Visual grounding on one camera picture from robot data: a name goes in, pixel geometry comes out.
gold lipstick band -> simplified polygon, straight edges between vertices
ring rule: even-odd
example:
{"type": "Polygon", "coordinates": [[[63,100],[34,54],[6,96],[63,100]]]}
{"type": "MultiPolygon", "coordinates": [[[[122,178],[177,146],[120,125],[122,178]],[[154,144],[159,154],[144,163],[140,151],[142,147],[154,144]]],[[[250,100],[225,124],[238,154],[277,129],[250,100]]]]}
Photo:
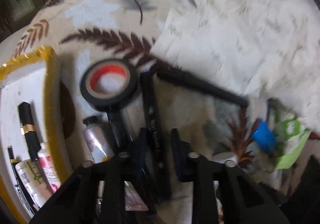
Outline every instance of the gold lipstick band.
{"type": "Polygon", "coordinates": [[[23,127],[20,128],[21,129],[21,134],[25,135],[28,132],[35,132],[36,128],[34,125],[30,125],[30,124],[26,124],[23,127]]]}

small white cylinder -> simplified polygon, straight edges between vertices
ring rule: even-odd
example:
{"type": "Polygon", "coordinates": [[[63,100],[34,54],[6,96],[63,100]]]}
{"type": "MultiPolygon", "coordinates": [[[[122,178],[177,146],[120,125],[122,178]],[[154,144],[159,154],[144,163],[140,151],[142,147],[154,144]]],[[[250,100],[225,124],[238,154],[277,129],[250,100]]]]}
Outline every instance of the small white cylinder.
{"type": "Polygon", "coordinates": [[[17,163],[15,166],[24,187],[30,194],[33,201],[41,208],[51,197],[51,192],[47,188],[38,168],[31,160],[17,163]]]}
{"type": "Polygon", "coordinates": [[[238,164],[238,158],[237,155],[233,152],[225,152],[215,155],[211,161],[214,161],[216,163],[225,163],[228,160],[234,161],[236,164],[238,164]]]}

green package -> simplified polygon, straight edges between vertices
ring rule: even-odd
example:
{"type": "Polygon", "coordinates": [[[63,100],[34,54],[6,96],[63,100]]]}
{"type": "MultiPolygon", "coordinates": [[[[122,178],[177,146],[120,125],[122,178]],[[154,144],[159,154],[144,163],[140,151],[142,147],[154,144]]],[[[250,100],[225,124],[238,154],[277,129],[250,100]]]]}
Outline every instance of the green package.
{"type": "Polygon", "coordinates": [[[299,121],[295,113],[278,103],[270,108],[269,127],[277,138],[273,154],[276,170],[288,169],[299,157],[311,130],[299,121]]]}

black bracket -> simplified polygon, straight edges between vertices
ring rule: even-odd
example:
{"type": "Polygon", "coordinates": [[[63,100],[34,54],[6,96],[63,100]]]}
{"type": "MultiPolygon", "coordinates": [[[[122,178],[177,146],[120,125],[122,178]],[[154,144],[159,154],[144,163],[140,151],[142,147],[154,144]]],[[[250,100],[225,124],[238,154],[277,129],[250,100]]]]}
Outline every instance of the black bracket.
{"type": "Polygon", "coordinates": [[[104,192],[98,224],[126,224],[124,181],[132,183],[148,207],[156,209],[141,178],[145,165],[147,130],[141,129],[139,138],[128,143],[125,152],[107,162],[78,167],[51,196],[30,224],[92,224],[95,217],[98,184],[104,180],[104,192]]]}
{"type": "Polygon", "coordinates": [[[180,140],[177,129],[171,139],[179,181],[193,182],[192,224],[219,223],[214,181],[219,181],[225,224],[289,224],[267,193],[233,161],[207,160],[180,140]]]}

black pen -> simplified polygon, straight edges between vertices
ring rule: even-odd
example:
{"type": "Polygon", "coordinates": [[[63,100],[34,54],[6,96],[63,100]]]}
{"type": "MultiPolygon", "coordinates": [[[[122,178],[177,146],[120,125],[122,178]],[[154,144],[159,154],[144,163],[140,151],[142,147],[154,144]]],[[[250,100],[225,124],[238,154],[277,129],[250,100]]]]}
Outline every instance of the black pen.
{"type": "Polygon", "coordinates": [[[143,96],[144,116],[147,129],[151,132],[149,145],[154,157],[155,178],[162,199],[171,199],[170,178],[168,164],[164,150],[164,140],[161,129],[160,116],[153,87],[153,75],[144,72],[140,75],[143,96]]]}
{"type": "Polygon", "coordinates": [[[24,187],[23,182],[21,181],[21,179],[17,173],[15,166],[18,163],[18,161],[17,161],[17,159],[15,159],[15,157],[13,155],[12,147],[11,146],[7,147],[7,149],[8,149],[8,154],[9,154],[9,159],[10,159],[10,164],[11,164],[11,167],[13,170],[13,174],[17,180],[17,185],[15,185],[14,187],[18,193],[19,199],[22,202],[24,208],[28,212],[29,216],[33,218],[33,216],[36,213],[36,211],[33,208],[34,202],[31,198],[30,194],[28,193],[28,191],[24,187]]]}

